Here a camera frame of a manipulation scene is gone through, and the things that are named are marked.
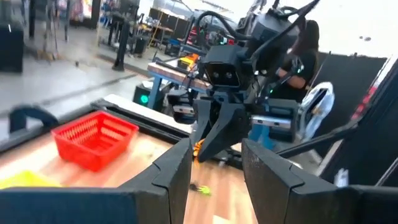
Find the blue table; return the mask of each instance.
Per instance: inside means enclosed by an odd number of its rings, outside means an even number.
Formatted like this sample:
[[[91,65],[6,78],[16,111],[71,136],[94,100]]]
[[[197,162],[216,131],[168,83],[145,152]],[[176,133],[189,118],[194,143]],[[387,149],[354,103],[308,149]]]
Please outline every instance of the blue table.
[[[165,68],[161,65],[156,64],[155,62],[151,62],[148,64],[148,72],[155,78],[152,89],[150,90],[147,106],[150,109],[154,109],[155,99],[157,98],[157,94],[159,93],[159,88],[162,80],[167,80],[177,85],[182,85],[183,82],[184,84],[186,84],[188,82],[188,78],[185,78],[185,74],[169,68]],[[193,80],[191,82],[190,89],[199,93],[205,93],[209,85],[209,83],[201,80]]]

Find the black shirt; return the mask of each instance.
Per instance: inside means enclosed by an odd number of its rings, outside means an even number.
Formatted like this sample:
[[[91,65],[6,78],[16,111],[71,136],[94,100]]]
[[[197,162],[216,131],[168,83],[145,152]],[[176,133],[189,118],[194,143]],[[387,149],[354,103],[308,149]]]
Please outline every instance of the black shirt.
[[[305,80],[304,87],[301,89],[294,88],[290,86],[287,82],[285,82],[271,93],[270,98],[295,100],[301,103],[307,92],[305,90],[305,87],[311,81],[312,77],[315,74],[315,69],[317,66],[317,56],[314,50],[309,50],[304,52],[302,55],[299,55],[299,57],[304,65],[304,69],[299,74],[295,75]],[[287,63],[284,63],[280,68],[285,70],[286,72],[289,72],[292,68],[291,60],[288,60]]]

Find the green light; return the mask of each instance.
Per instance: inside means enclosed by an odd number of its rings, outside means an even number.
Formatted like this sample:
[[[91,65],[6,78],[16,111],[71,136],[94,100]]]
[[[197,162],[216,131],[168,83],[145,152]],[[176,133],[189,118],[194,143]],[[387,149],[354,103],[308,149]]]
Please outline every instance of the green light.
[[[149,101],[149,98],[146,95],[142,95],[139,99],[141,100],[141,103],[148,103]]]

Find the wooden table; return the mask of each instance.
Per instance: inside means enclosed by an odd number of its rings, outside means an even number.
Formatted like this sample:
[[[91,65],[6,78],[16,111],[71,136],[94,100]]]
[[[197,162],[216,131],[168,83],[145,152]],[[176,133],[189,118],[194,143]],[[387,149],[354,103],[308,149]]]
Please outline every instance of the wooden table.
[[[177,66],[178,59],[167,62],[171,66]],[[175,83],[177,85],[186,84],[188,78],[186,74],[172,70],[170,68],[151,62],[148,64],[148,72],[155,78],[152,89],[150,90],[148,108],[153,109],[155,105],[155,99],[157,99],[157,94],[159,93],[160,84],[162,80],[167,80],[169,82]],[[191,82],[190,88],[192,90],[198,91],[200,93],[205,93],[206,89],[210,84],[202,80],[194,79]]]
[[[190,127],[178,124],[164,114],[130,102],[116,95],[106,100],[117,101],[134,112],[140,112],[167,125],[190,131]],[[99,173],[84,170],[63,161],[50,134],[32,140],[0,157],[0,179],[22,170],[32,170],[69,187],[117,187],[131,179],[171,147],[170,144],[139,133],[127,151]],[[207,185],[212,196],[189,191],[185,210],[186,224],[203,223],[257,223],[244,183],[243,172],[232,167],[219,167],[212,162],[193,166],[192,182]]]

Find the red plastic basket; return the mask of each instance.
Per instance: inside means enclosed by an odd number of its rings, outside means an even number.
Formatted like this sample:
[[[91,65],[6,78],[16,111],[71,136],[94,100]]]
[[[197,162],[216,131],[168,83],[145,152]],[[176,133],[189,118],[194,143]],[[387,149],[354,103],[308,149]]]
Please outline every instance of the red plastic basket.
[[[99,171],[127,149],[138,126],[102,111],[52,131],[62,159]]]

